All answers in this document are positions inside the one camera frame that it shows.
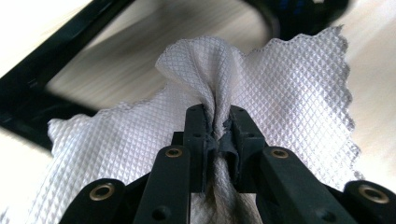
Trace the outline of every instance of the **textured fabric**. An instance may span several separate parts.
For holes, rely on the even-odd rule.
[[[359,149],[347,113],[351,96],[339,27],[289,42],[273,39],[243,54],[215,37],[180,40],[156,66],[168,78],[153,99],[52,120],[54,160],[32,203],[11,207],[2,222],[56,223],[90,182],[117,178],[128,184],[150,171],[156,153],[183,131],[185,111],[204,104],[219,140],[230,105],[247,110],[270,146],[293,150],[323,183],[342,189],[356,179]],[[257,223],[252,195],[239,195],[226,162],[216,158],[214,188],[193,195],[191,223]]]

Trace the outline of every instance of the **gray fabric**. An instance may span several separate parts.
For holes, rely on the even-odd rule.
[[[180,40],[156,66],[168,78],[153,99],[120,104],[93,118],[52,120],[54,160],[37,195],[25,207],[9,208],[2,223],[56,223],[78,192],[93,180],[130,183],[150,171],[156,153],[183,131],[185,110],[203,103],[215,131],[223,134],[230,105],[247,110],[271,146],[293,150],[325,184],[342,189],[354,176],[359,149],[347,113],[351,96],[340,29],[273,39],[243,54],[215,37]],[[193,195],[191,223],[258,223],[252,195],[231,185],[222,157],[214,187]]]

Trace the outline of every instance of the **black plastic part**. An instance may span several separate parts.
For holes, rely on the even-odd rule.
[[[172,146],[174,146],[174,145],[183,146],[183,137],[184,137],[183,132],[174,132],[171,145]]]
[[[359,223],[396,223],[396,195],[369,181],[351,181],[342,195],[343,206]]]
[[[298,34],[316,35],[338,19],[348,0],[246,0],[265,18],[273,37],[290,40]]]
[[[268,145],[245,109],[232,105],[230,117],[233,121],[233,141],[239,155],[238,167],[234,168],[238,171],[234,186],[241,193],[257,192],[255,173],[259,171],[261,152]]]
[[[187,109],[184,126],[183,146],[191,154],[191,192],[206,191],[208,175],[212,170],[215,146],[214,139],[206,120],[203,105],[194,105]]]
[[[90,193],[98,186],[111,185],[114,193],[102,201],[94,201]],[[100,179],[87,185],[75,200],[69,205],[61,224],[84,223],[84,224],[111,224],[115,222],[121,202],[125,196],[125,185],[116,179]]]
[[[227,161],[228,173],[230,180],[233,185],[236,185],[236,181],[239,174],[239,154],[233,143],[233,121],[229,118],[223,123],[224,134],[219,140],[218,155]]]
[[[46,84],[133,0],[94,0],[0,79],[0,125],[50,149],[50,119],[95,113],[45,91]]]
[[[134,223],[190,223],[190,159],[184,147],[160,150]]]
[[[138,178],[125,187],[125,198],[115,219],[115,224],[130,224],[136,216],[137,208],[142,199],[143,192],[149,180],[149,173]]]
[[[262,151],[260,165],[259,178],[265,179],[274,197],[270,201],[281,208],[282,215],[278,217],[283,220],[272,220],[272,223],[357,223],[292,151],[267,147]],[[265,201],[263,197],[268,192],[263,191],[268,189],[259,190],[260,199],[256,203]],[[266,205],[258,204],[261,216],[270,216],[267,214],[270,209],[263,210],[263,207]]]

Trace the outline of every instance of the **microfiber cloth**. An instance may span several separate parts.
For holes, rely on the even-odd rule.
[[[216,141],[230,106],[240,106],[268,145],[291,149],[322,183],[343,189],[359,178],[354,164],[360,151],[350,137],[347,42],[340,31],[272,39],[249,54],[216,37],[176,42],[156,63],[167,84],[152,99],[49,123],[54,160],[48,174],[32,201],[8,208],[2,223],[57,223],[90,182],[129,184],[150,172],[173,132],[184,130],[186,109],[198,104]],[[191,223],[260,223],[254,195],[235,191],[221,156],[214,165],[211,193],[192,195]]]

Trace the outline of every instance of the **wrinkled cloth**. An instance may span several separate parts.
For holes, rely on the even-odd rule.
[[[178,41],[156,63],[168,81],[152,99],[49,123],[54,160],[48,174],[32,202],[9,208],[2,223],[57,223],[90,182],[129,184],[148,173],[173,132],[184,130],[186,109],[197,104],[205,105],[216,140],[230,105],[243,107],[268,145],[291,149],[321,182],[342,189],[357,179],[360,151],[350,137],[347,42],[340,30],[273,39],[247,55],[215,37]],[[235,191],[217,157],[213,189],[191,198],[191,223],[257,222],[254,196]]]

